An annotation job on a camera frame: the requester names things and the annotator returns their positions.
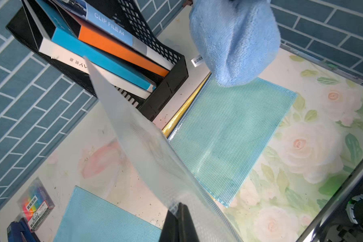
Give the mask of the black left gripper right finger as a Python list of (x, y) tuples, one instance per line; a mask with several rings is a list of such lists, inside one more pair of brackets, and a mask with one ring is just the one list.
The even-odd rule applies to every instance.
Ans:
[(180, 242), (199, 242), (195, 226), (187, 205), (178, 205), (178, 236)]

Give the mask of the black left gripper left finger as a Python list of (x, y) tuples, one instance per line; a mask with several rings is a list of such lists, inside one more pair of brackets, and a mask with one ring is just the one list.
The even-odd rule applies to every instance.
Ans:
[(178, 220), (170, 212), (167, 212), (159, 242), (179, 242)]

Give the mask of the clear mesh document bag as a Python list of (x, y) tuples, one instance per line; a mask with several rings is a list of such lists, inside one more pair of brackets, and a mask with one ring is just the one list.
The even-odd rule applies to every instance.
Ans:
[(187, 205), (200, 242), (239, 242), (241, 237), (181, 161), (162, 131), (133, 107), (86, 60), (89, 77), (129, 162), (157, 199), (178, 220)]

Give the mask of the light blue mesh document bag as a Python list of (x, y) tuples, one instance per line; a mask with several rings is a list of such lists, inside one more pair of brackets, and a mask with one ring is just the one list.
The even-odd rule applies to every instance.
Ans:
[(169, 142), (207, 193), (229, 207), (296, 97), (261, 78), (221, 87), (210, 76)]

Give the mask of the yellow mesh document bag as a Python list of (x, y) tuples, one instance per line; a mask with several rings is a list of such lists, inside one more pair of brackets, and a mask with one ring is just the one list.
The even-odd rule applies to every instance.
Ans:
[(170, 121), (167, 123), (167, 125), (162, 129), (163, 135), (168, 138), (180, 119), (183, 117), (183, 115), (186, 113), (186, 111), (189, 109), (189, 107), (192, 105), (193, 101), (196, 99), (197, 95), (211, 76), (211, 73), (209, 73), (204, 80), (199, 84), (199, 86), (194, 90), (194, 92), (188, 97), (188, 99), (184, 102), (184, 104), (180, 107), (180, 109), (175, 113), (175, 115), (170, 119)]

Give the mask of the blue microfiber cloth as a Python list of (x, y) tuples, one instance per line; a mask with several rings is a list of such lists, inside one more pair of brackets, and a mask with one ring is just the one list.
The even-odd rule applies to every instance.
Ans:
[(219, 86), (250, 83), (278, 54), (270, 1), (193, 1), (189, 18), (192, 40)]

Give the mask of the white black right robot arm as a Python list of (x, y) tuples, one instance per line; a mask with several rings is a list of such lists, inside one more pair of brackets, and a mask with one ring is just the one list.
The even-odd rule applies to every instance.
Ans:
[(363, 242), (363, 160), (298, 242)]

